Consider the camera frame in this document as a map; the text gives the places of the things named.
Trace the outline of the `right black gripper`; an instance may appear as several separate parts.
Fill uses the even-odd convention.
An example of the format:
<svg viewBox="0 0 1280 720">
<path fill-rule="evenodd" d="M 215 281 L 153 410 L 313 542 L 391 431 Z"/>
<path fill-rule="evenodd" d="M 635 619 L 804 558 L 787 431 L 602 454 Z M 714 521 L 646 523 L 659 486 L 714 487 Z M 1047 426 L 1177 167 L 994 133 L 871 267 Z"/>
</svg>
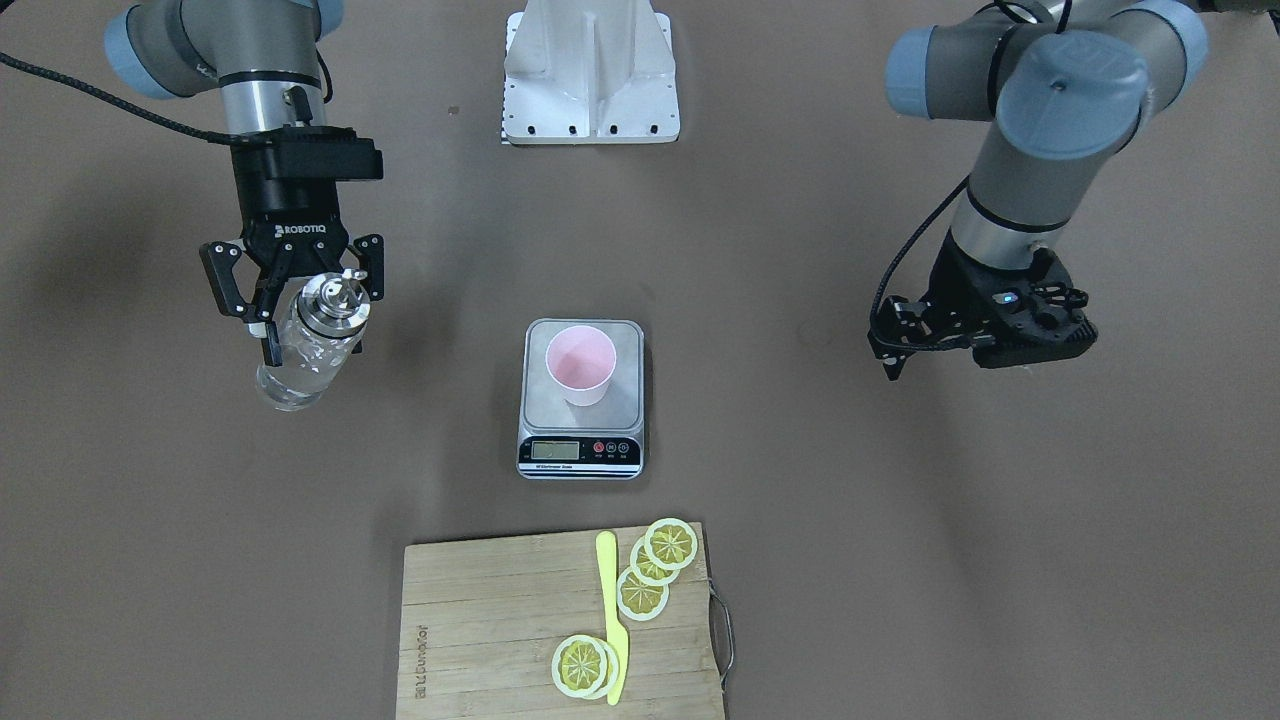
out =
<svg viewBox="0 0 1280 720">
<path fill-rule="evenodd" d="M 220 314 L 255 322 L 266 366 L 283 351 L 274 320 L 287 283 L 325 273 L 325 337 L 362 352 L 372 306 L 372 260 L 340 265 L 349 234 L 340 222 L 339 181 L 383 178 L 381 152 L 351 128 L 285 126 L 230 147 L 242 218 L 239 245 L 200 250 Z"/>
</svg>

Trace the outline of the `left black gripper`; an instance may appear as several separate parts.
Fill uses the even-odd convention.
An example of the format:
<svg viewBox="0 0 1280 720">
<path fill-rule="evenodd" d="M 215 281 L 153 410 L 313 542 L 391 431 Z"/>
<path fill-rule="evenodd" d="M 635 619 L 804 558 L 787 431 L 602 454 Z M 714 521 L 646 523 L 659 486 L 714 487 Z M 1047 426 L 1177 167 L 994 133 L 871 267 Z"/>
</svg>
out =
<svg viewBox="0 0 1280 720">
<path fill-rule="evenodd" d="M 1078 357 L 1097 341 L 1083 311 L 1088 301 L 1050 249 L 1034 251 L 1028 268 L 1005 270 L 943 243 L 925 295 L 879 301 L 868 340 L 891 382 L 925 351 L 969 348 L 987 369 L 1051 363 Z"/>
</svg>

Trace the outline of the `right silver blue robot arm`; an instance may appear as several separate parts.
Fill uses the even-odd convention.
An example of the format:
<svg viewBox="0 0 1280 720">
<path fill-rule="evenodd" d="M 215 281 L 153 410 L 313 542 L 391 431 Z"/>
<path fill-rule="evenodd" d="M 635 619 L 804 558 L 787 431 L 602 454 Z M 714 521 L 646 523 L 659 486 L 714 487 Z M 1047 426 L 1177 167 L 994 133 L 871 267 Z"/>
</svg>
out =
<svg viewBox="0 0 1280 720">
<path fill-rule="evenodd" d="M 200 250 L 219 311 L 282 363 L 275 313 L 294 279 L 342 272 L 351 251 L 374 299 L 383 292 L 381 246 L 362 250 L 340 222 L 337 183 L 379 181 L 370 138 L 326 122 L 317 41 L 342 22 L 340 1 L 150 1 L 104 31 L 115 73 L 159 99 L 220 94 L 242 229 L 237 243 Z"/>
</svg>

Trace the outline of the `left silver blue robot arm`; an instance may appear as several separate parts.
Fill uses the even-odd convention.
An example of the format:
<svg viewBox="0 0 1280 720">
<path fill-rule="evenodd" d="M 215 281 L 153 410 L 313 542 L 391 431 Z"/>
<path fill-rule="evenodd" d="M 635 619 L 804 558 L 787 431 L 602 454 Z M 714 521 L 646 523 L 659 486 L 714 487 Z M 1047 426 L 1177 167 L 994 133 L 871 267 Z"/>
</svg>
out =
<svg viewBox="0 0 1280 720">
<path fill-rule="evenodd" d="M 1098 331 L 1055 243 L 1105 163 L 1189 88 L 1210 53 L 1180 1 L 992 1 L 955 26 L 905 32 L 884 68 L 906 117 L 986 120 L 919 300 L 876 291 L 868 341 L 891 380 L 910 356 L 972 351 L 987 369 L 1083 355 Z"/>
</svg>

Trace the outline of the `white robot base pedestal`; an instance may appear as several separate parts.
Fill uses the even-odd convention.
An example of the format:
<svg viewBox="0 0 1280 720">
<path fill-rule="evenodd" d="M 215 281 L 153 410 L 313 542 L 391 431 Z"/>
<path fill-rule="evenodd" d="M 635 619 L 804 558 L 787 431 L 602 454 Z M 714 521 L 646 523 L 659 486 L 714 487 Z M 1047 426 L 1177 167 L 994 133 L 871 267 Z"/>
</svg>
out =
<svg viewBox="0 0 1280 720">
<path fill-rule="evenodd" d="M 649 1 L 530 1 L 506 20 L 506 143 L 671 143 L 669 18 Z"/>
</svg>

